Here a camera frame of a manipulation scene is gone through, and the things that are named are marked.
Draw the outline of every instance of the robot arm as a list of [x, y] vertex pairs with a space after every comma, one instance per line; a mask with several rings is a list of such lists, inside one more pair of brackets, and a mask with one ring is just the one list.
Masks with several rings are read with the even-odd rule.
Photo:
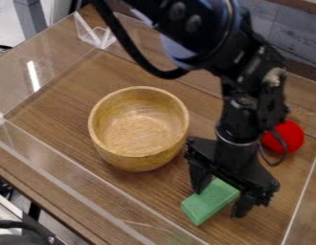
[[138, 64], [160, 78], [193, 69], [221, 77], [223, 110], [217, 140], [190, 138], [186, 158], [191, 185], [201, 192], [213, 176], [241, 190], [233, 216], [268, 206], [280, 184], [258, 161], [261, 134], [285, 121], [284, 58], [251, 30], [237, 0], [124, 0], [162, 34], [166, 53], [179, 66], [160, 71], [140, 54], [111, 9], [93, 0], [100, 16]]

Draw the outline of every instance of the red ball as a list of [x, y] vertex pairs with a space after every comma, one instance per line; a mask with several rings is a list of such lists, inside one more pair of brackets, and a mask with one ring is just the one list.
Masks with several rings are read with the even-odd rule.
[[[304, 144], [304, 132], [301, 127], [293, 121], [288, 120], [285, 123], [278, 124], [274, 129], [286, 142], [288, 152], [293, 153], [297, 151]], [[285, 153], [284, 147], [270, 131], [264, 134], [261, 141], [266, 148], [277, 153]]]

